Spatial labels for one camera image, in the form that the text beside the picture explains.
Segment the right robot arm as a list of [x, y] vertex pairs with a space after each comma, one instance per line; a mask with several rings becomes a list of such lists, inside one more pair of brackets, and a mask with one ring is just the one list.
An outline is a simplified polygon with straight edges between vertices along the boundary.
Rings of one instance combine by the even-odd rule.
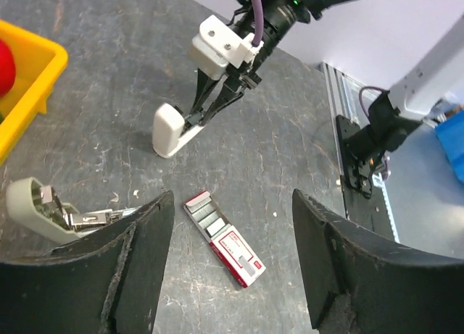
[[373, 174], [463, 77], [463, 0], [237, 0], [229, 22], [201, 23], [191, 55], [196, 96], [186, 119], [206, 125], [260, 83], [289, 33], [378, 91], [368, 123], [339, 134], [348, 186], [370, 198]]

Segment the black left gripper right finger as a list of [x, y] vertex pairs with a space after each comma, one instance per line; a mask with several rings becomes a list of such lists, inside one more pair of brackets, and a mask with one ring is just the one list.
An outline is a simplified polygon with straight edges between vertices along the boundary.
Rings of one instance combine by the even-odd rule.
[[320, 333], [461, 333], [463, 261], [390, 241], [301, 190], [292, 217], [307, 309]]

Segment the red white staple box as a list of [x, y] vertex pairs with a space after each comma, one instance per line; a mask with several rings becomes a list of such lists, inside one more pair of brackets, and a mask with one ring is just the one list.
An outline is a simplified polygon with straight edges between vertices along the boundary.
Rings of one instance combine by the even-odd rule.
[[243, 288], [249, 287], [263, 274], [266, 266], [223, 214], [209, 191], [202, 191], [189, 199], [183, 208], [210, 248]]

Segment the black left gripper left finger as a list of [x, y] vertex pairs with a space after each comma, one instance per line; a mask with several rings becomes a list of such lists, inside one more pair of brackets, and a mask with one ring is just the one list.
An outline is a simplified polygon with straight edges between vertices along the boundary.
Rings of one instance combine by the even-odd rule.
[[175, 217], [165, 191], [128, 217], [1, 263], [3, 333], [150, 333]]

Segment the white rectangular case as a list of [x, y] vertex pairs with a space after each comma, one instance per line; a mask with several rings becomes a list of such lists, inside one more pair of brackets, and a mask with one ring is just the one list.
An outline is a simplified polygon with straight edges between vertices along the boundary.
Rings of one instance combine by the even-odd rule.
[[185, 123], [181, 113], [170, 104], [163, 104], [155, 112], [152, 148], [160, 157], [169, 159], [204, 128], [195, 125], [184, 132]]

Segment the green white stapler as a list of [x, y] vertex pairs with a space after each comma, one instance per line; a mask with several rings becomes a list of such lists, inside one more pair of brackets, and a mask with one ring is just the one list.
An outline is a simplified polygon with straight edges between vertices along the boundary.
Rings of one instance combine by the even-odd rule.
[[138, 210], [134, 207], [81, 213], [72, 204], [61, 201], [54, 187], [34, 177], [7, 187], [6, 206], [11, 220], [58, 244], [78, 240]]

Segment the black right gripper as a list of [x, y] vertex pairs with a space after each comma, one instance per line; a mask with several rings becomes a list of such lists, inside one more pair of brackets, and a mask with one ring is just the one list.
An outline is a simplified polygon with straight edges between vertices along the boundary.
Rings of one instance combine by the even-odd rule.
[[204, 110], [202, 107], [204, 102], [209, 98], [219, 81], [213, 80], [201, 69], [197, 70], [196, 95], [186, 117], [187, 122], [198, 122], [200, 126], [205, 126], [218, 112], [241, 99], [244, 95], [244, 89], [255, 89], [262, 81], [262, 78], [248, 64], [239, 68], [229, 64], [225, 70], [225, 75], [226, 79], [219, 94], [210, 107]]

